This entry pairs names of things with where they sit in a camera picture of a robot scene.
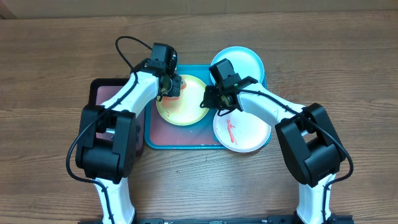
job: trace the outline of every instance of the white plate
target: white plate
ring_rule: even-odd
[[[265,145],[271,136],[268,124],[253,114],[239,110],[224,116],[216,114],[213,129],[220,143],[235,152],[255,151]]]
[[[255,78],[259,83],[262,83],[264,79],[264,65],[260,57],[254,53],[254,51],[245,47],[228,47],[216,55],[211,62],[211,65],[227,58],[231,61],[234,71],[239,73],[239,76],[243,79],[248,76]],[[216,85],[213,76],[210,74],[211,82]]]

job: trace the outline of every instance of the pink object on plate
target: pink object on plate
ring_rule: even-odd
[[[216,114],[213,129],[220,143],[235,152],[255,151],[265,145],[271,135],[268,124],[253,114],[239,110],[224,116]]]

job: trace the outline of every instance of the wire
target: wire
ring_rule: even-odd
[[[328,138],[330,138],[331,141],[333,141],[333,143],[338,146],[340,148],[340,150],[343,151],[343,154],[347,157],[347,161],[349,164],[349,171],[346,175],[337,178],[335,180],[331,180],[329,181],[327,184],[325,184],[324,189],[323,189],[323,202],[322,202],[322,217],[323,217],[323,223],[326,224],[326,212],[325,212],[325,208],[326,208],[326,193],[329,190],[329,186],[331,184],[340,182],[342,180],[347,179],[348,177],[350,177],[353,172],[354,172],[354,164],[353,164],[353,160],[351,158],[351,156],[349,155],[349,153],[347,152],[347,150],[333,137],[331,136],[329,133],[327,133],[323,128],[319,127],[319,125],[317,125],[316,123],[314,123],[313,121],[311,121],[310,118],[306,118],[302,113],[299,113],[295,110],[293,110],[292,108],[290,108],[289,106],[281,103],[279,100],[275,99],[274,97],[260,92],[260,91],[253,91],[253,90],[237,90],[237,93],[239,92],[243,92],[243,93],[253,93],[253,94],[257,94],[257,95],[261,95],[261,96],[265,96],[266,98],[272,100],[273,102],[275,102],[276,104],[278,104],[279,106],[281,106],[283,109],[301,117],[304,121],[308,122],[311,126],[313,126],[315,128],[315,130],[322,132],[324,135],[328,136]]]
[[[76,176],[71,168],[70,168],[70,158],[72,156],[72,152],[73,149],[76,147],[77,143],[79,142],[80,138],[82,137],[82,135],[84,135],[87,130],[94,125],[98,120],[100,120],[104,115],[106,115],[107,113],[109,113],[115,106],[117,106],[118,104],[120,104],[122,102],[123,99],[125,99],[125,97],[128,96],[128,94],[130,94],[132,92],[132,90],[136,87],[137,83],[138,83],[138,76],[137,76],[137,71],[135,71],[134,67],[130,64],[130,62],[125,58],[125,56],[123,55],[123,53],[120,51],[119,49],[119,40],[123,39],[123,38],[128,38],[128,39],[132,39],[132,40],[136,40],[139,43],[141,43],[142,45],[146,46],[148,49],[152,50],[152,47],[149,47],[147,44],[143,43],[143,41],[135,38],[135,37],[130,37],[130,36],[121,36],[119,38],[116,39],[115,41],[115,46],[116,46],[116,50],[118,51],[119,55],[123,58],[123,60],[127,63],[127,65],[130,67],[131,72],[134,74],[134,83],[132,84],[132,86],[130,87],[130,89],[128,89],[127,92],[125,92],[125,94],[123,94],[123,96],[121,96],[120,98],[118,98],[116,100],[115,103],[113,103],[110,107],[106,108],[103,112],[101,112],[92,122],[90,122],[87,127],[76,137],[76,139],[73,141],[72,145],[69,148],[68,154],[67,154],[67,159],[66,159],[66,167],[67,167],[67,171],[68,174],[75,180],[78,180],[80,182],[85,182],[85,183],[91,183],[91,184],[96,184],[98,186],[100,186],[102,188],[102,192],[104,192],[105,194],[105,201],[106,201],[106,208],[108,210],[108,214],[109,214],[109,219],[111,220],[112,224],[115,224],[114,222],[114,218],[113,218],[113,214],[111,211],[111,205],[109,202],[109,195],[108,195],[108,191],[106,190],[106,187],[104,184],[102,184],[100,181],[97,180],[92,180],[92,179],[85,179],[85,178],[81,178]],[[139,65],[143,65],[145,64],[147,61],[147,59],[144,59]]]

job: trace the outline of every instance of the wood grain surface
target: wood grain surface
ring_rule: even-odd
[[[91,81],[127,77],[120,35],[167,43],[181,64],[253,49],[268,89],[324,105],[354,160],[352,178],[333,186],[332,211],[357,223],[398,221],[398,11],[3,20],[0,31],[0,223],[102,217],[94,186],[68,176],[65,156]],[[150,54],[129,40],[121,49],[133,64]],[[297,182],[272,136],[251,154],[147,147],[129,176],[138,217],[292,213]],[[338,176],[347,171],[345,161]]]

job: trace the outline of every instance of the light blue plate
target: light blue plate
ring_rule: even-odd
[[[239,73],[242,79],[251,76],[259,83],[262,83],[264,80],[264,65],[262,64],[260,57],[254,53],[254,51],[245,47],[228,47],[227,49],[218,52],[211,62],[211,65],[214,65],[224,58],[231,61],[235,72]],[[215,85],[214,78],[211,74],[210,79],[213,85]]]

